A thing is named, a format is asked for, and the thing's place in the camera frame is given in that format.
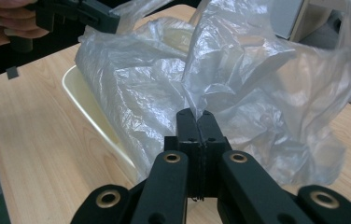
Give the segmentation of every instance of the black object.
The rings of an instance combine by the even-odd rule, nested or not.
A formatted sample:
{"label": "black object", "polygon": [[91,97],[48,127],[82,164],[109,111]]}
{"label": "black object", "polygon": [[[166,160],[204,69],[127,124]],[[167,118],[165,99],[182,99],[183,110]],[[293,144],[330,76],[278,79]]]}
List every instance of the black object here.
{"label": "black object", "polygon": [[[53,31],[55,14],[80,21],[103,33],[116,33],[119,24],[119,16],[109,12],[111,7],[96,0],[39,0],[27,8],[35,10],[36,25],[50,32]],[[17,52],[30,52],[33,40],[13,36],[10,45]]]}
{"label": "black object", "polygon": [[252,156],[232,150],[210,112],[196,121],[181,110],[176,125],[148,179],[95,190],[72,223],[185,223],[188,197],[218,198],[223,223],[351,223],[345,197],[320,186],[284,191]]}

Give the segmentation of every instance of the light wood tabletop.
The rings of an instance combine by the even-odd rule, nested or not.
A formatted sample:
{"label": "light wood tabletop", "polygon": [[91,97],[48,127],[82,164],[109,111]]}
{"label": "light wood tabletop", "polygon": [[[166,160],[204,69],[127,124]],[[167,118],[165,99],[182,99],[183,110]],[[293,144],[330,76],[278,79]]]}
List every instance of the light wood tabletop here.
{"label": "light wood tabletop", "polygon": [[[176,6],[140,21],[188,20],[194,8]],[[110,146],[78,111],[62,86],[78,45],[0,75],[0,181],[12,223],[69,223],[86,197],[107,184],[133,185]],[[341,176],[330,186],[351,201],[351,105],[331,124],[347,146]],[[188,213],[188,223],[221,223],[216,200]]]}

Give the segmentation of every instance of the clear plastic bag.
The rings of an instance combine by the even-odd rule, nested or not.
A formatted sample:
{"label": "clear plastic bag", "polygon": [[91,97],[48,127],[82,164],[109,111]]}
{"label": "clear plastic bag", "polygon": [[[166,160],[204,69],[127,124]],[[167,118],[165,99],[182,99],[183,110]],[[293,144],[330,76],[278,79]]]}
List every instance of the clear plastic bag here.
{"label": "clear plastic bag", "polygon": [[196,27],[150,22],[127,35],[88,29],[77,67],[136,166],[147,177],[176,112],[214,113],[233,149],[279,184],[329,184],[343,145],[329,123],[351,100],[351,2],[336,50],[279,40],[270,0],[203,1]]}

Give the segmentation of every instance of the human hand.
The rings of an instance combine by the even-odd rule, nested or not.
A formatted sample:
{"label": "human hand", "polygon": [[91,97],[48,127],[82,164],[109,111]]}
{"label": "human hand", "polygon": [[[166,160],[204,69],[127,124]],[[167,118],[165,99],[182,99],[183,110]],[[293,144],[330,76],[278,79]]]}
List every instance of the human hand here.
{"label": "human hand", "polygon": [[0,45],[9,42],[9,35],[38,38],[48,31],[35,24],[35,13],[24,6],[34,0],[0,0]]}

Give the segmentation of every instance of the black handle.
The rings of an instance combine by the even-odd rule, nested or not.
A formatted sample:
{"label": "black handle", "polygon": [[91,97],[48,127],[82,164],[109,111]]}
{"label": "black handle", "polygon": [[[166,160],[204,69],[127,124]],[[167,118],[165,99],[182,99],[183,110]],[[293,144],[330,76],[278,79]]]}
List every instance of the black handle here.
{"label": "black handle", "polygon": [[10,46],[20,53],[28,53],[33,50],[33,39],[27,39],[19,36],[10,36]]}

